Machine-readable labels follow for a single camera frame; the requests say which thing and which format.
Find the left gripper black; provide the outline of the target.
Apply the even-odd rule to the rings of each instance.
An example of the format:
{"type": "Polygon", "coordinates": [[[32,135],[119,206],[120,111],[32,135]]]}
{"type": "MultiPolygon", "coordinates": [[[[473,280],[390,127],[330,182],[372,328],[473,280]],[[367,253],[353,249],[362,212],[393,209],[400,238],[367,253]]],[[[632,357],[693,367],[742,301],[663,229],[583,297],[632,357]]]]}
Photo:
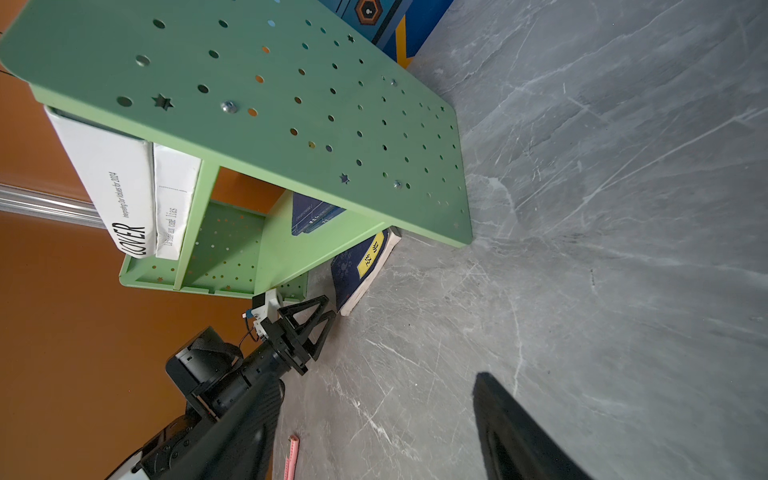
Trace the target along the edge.
{"type": "Polygon", "coordinates": [[[326,311],[328,303],[319,295],[279,308],[280,319],[267,324],[267,339],[248,356],[208,327],[167,360],[165,371],[188,410],[218,420],[262,377],[307,372],[306,363],[319,359],[337,319],[335,311],[326,311]]]}

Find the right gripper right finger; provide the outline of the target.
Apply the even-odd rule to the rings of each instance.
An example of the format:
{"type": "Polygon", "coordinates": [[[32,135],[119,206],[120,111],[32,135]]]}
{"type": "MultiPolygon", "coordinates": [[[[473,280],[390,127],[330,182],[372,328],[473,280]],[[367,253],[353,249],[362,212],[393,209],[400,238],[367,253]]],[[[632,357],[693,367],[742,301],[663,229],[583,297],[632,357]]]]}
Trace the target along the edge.
{"type": "Polygon", "coordinates": [[[481,372],[476,376],[473,407],[490,479],[589,477],[492,374],[481,372]]]}

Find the blue book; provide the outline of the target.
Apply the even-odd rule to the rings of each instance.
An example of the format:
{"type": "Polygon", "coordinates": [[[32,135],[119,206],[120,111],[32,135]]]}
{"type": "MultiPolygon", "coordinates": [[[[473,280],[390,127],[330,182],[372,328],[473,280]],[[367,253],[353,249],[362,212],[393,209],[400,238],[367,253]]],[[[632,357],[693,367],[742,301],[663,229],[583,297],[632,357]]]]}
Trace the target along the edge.
{"type": "Polygon", "coordinates": [[[347,317],[369,290],[394,247],[401,231],[390,227],[337,255],[331,262],[331,276],[338,313],[347,317]]]}
{"type": "Polygon", "coordinates": [[[343,212],[341,207],[294,192],[291,233],[293,236],[312,233],[343,212]]]}

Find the green two-tier shelf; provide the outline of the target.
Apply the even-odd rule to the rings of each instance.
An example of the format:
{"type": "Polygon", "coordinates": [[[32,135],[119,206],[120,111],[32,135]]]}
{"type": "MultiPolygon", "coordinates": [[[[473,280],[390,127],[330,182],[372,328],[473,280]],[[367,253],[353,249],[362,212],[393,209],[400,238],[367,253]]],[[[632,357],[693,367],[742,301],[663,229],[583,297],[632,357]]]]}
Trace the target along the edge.
{"type": "Polygon", "coordinates": [[[126,287],[248,298],[389,227],[472,242],[454,109],[319,2],[31,1],[1,61],[201,160],[179,259],[126,258],[126,287]],[[344,212],[293,236],[294,192],[344,212]]]}

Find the white LOVER book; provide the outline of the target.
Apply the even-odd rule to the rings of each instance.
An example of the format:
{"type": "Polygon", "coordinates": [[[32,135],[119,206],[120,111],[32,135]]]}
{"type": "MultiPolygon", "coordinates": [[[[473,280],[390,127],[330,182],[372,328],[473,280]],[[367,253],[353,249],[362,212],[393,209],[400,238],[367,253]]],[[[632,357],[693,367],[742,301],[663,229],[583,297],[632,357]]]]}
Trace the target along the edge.
{"type": "Polygon", "coordinates": [[[118,250],[153,256],[152,144],[52,107],[45,113],[118,250]]]}

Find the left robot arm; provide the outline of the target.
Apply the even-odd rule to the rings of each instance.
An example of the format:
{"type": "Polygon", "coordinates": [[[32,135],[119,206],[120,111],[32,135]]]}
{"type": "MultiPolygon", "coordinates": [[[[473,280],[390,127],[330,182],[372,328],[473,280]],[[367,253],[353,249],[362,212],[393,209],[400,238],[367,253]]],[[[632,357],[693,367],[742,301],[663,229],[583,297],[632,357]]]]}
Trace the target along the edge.
{"type": "Polygon", "coordinates": [[[213,328],[201,331],[165,365],[186,400],[183,415],[151,438],[111,474],[114,479],[264,479],[285,396],[282,377],[307,373],[336,313],[320,295],[278,309],[260,326],[250,354],[213,328]]]}

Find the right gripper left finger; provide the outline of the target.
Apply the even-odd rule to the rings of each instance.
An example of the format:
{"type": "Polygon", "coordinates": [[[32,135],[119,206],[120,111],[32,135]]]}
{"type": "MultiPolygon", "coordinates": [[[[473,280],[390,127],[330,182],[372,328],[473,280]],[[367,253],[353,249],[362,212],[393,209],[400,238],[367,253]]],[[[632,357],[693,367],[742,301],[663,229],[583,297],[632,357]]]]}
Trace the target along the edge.
{"type": "Polygon", "coordinates": [[[162,479],[264,479],[270,471],[283,383],[268,374],[193,443],[162,479]]]}

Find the pink strip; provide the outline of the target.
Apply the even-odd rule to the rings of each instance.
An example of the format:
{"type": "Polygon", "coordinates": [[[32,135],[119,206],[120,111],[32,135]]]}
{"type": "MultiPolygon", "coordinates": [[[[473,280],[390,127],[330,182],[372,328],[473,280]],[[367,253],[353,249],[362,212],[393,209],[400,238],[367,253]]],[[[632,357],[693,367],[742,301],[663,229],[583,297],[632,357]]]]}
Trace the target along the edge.
{"type": "Polygon", "coordinates": [[[295,479],[299,448],[300,448],[300,439],[297,435],[292,434],[289,437],[289,452],[285,459],[284,476],[283,476],[284,480],[295,479]]]}

